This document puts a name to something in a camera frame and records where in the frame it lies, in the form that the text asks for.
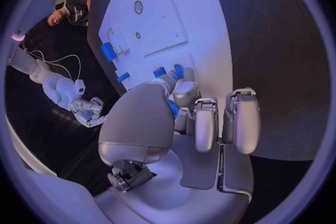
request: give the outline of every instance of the hole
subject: hole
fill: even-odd
[[[136,14],[141,14],[143,9],[142,3],[140,1],[136,1],[134,3],[134,11],[136,12]]]

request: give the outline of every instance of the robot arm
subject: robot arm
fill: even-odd
[[[19,47],[9,59],[9,65],[28,74],[34,82],[42,84],[47,97],[60,107],[72,111],[74,117],[84,126],[97,126],[106,120],[105,116],[100,116],[104,103],[99,98],[94,97],[90,101],[81,99],[85,91],[82,80],[73,82],[50,71],[45,61],[35,60]]]

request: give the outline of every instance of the black shirt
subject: black shirt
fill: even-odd
[[[68,12],[68,19],[72,25],[86,26],[88,20],[86,0],[65,0],[64,7]]]

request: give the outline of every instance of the pink light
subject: pink light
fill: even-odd
[[[14,39],[15,41],[23,41],[23,39],[25,38],[25,35],[24,36],[14,36],[12,35],[12,39]]]

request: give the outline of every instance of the man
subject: man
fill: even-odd
[[[88,12],[91,0],[65,0],[64,6],[55,10],[48,18],[47,23],[53,27],[59,24],[65,17],[75,26],[88,25]]]

